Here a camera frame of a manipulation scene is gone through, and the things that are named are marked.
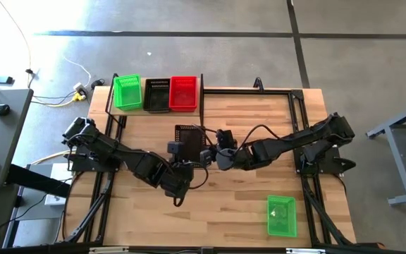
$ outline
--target white cable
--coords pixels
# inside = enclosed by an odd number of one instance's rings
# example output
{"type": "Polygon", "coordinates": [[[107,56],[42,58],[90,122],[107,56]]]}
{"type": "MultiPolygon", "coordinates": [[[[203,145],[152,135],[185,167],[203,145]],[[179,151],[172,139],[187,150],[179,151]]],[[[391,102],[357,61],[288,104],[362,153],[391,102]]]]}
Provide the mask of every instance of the white cable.
{"type": "MultiPolygon", "coordinates": [[[[7,15],[11,18],[11,20],[13,21],[13,23],[15,24],[15,26],[18,28],[18,30],[20,31],[21,36],[22,36],[23,39],[25,40],[26,47],[27,47],[27,55],[28,55],[28,57],[29,57],[29,69],[31,69],[31,48],[29,47],[29,43],[27,43],[26,36],[25,36],[25,34],[23,33],[23,31],[21,30],[20,26],[19,26],[19,25],[17,24],[17,22],[15,21],[15,19],[13,19],[12,15],[7,11],[7,8],[3,5],[3,3],[1,2],[1,0],[0,0],[0,4],[1,4],[1,6],[3,7],[3,9],[6,11],[7,15]]],[[[29,85],[29,84],[30,84],[29,77],[30,77],[30,74],[28,73],[28,74],[27,74],[27,88],[29,88],[29,86],[30,86],[30,85],[29,85]]]]}
{"type": "Polygon", "coordinates": [[[62,58],[65,59],[65,61],[67,61],[67,62],[70,63],[70,64],[74,64],[74,65],[76,65],[76,66],[81,67],[81,69],[84,70],[84,71],[88,74],[89,80],[87,81],[87,84],[84,86],[84,87],[87,88],[87,86],[90,84],[90,79],[92,78],[92,75],[90,75],[90,72],[87,71],[87,70],[84,68],[84,66],[82,66],[82,65],[80,65],[80,64],[78,64],[78,63],[75,63],[74,61],[68,60],[64,55],[62,55],[62,58]]]}
{"type": "Polygon", "coordinates": [[[46,156],[44,158],[36,160],[35,162],[31,163],[31,165],[36,165],[36,164],[42,163],[42,162],[44,162],[44,161],[46,161],[48,159],[52,159],[52,158],[55,158],[55,157],[58,157],[58,156],[61,156],[61,155],[67,155],[69,152],[70,152],[70,150],[65,150],[65,151],[62,151],[62,152],[57,152],[57,153],[52,154],[52,155],[48,155],[48,156],[46,156]]]}

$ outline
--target green basket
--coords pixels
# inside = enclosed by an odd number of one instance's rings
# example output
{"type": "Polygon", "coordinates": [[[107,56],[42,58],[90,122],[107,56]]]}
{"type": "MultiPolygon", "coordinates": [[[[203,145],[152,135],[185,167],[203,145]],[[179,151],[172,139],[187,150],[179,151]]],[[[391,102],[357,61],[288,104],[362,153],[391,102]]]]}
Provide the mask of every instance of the green basket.
{"type": "Polygon", "coordinates": [[[140,75],[126,75],[113,79],[113,97],[116,108],[133,110],[142,108],[140,75]]]}
{"type": "Polygon", "coordinates": [[[267,197],[267,233],[270,236],[297,237],[295,198],[267,197]]]}

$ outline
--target gray floor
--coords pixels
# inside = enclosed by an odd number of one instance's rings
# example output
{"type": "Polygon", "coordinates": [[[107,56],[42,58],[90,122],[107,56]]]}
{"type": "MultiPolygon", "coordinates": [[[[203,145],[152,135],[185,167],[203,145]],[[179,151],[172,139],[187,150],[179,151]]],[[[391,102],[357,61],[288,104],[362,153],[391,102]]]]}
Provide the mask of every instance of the gray floor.
{"type": "MultiPolygon", "coordinates": [[[[290,32],[284,0],[211,1],[4,1],[27,33],[38,30],[162,30],[290,32]]],[[[294,0],[300,32],[406,33],[404,0],[294,0]]],[[[138,38],[28,36],[36,95],[64,95],[87,76],[205,74],[205,85],[250,86],[260,76],[267,87],[302,87],[293,39],[138,38]]],[[[324,92],[329,112],[345,115],[357,134],[343,147],[357,162],[345,175],[357,240],[380,241],[406,250],[406,205],[387,198],[404,193],[384,137],[364,133],[406,107],[406,40],[302,40],[309,84],[324,92]]],[[[0,7],[0,73],[25,86],[27,52],[16,27],[0,7]]],[[[27,164],[65,150],[61,134],[86,102],[51,109],[30,108],[15,163],[27,164]]],[[[16,244],[52,241],[56,222],[21,226],[16,244]],[[38,234],[42,226],[45,235],[38,234]]]]}

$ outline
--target wooden table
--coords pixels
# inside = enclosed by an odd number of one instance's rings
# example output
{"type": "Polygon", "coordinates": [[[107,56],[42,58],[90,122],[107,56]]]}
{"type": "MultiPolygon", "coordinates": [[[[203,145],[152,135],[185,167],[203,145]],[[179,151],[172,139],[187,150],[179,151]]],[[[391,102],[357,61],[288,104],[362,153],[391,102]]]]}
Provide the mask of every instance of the wooden table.
{"type": "MultiPolygon", "coordinates": [[[[309,123],[327,116],[322,91],[305,89],[304,99],[309,123]]],[[[107,114],[104,106],[108,87],[94,91],[89,117],[104,132],[107,114]]],[[[259,123],[278,135],[292,133],[288,99],[283,95],[205,95],[204,122],[207,128],[230,129],[239,141],[259,123]]],[[[166,153],[168,141],[174,140],[176,124],[199,124],[198,116],[128,116],[122,143],[144,150],[166,153]]],[[[250,140],[270,134],[258,129],[250,140]]],[[[71,192],[66,211],[66,231],[70,233],[87,213],[95,173],[84,173],[71,192]]],[[[203,181],[204,172],[195,171],[192,185],[203,181]]],[[[355,242],[347,200],[340,181],[321,175],[326,211],[336,226],[355,242]]],[[[292,152],[279,157],[272,165],[254,170],[220,171],[213,165],[209,180],[197,190],[190,190],[181,207],[160,188],[154,189],[137,180],[129,171],[116,174],[104,245],[124,246],[242,246],[304,247],[310,246],[307,216],[300,177],[295,173],[292,152]],[[293,196],[297,200],[297,238],[268,236],[266,230],[266,197],[293,196]]],[[[319,216],[314,212],[316,230],[322,239],[319,216]]],[[[94,224],[97,232],[99,214],[94,224]]]]}

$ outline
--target red basket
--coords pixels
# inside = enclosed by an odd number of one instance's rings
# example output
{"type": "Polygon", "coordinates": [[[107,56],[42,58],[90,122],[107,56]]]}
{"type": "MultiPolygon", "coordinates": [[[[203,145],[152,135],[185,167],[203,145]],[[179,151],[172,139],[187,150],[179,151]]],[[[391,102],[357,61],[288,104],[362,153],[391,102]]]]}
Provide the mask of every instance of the red basket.
{"type": "Polygon", "coordinates": [[[193,112],[197,108],[197,77],[172,77],[168,107],[173,111],[193,112]]]}

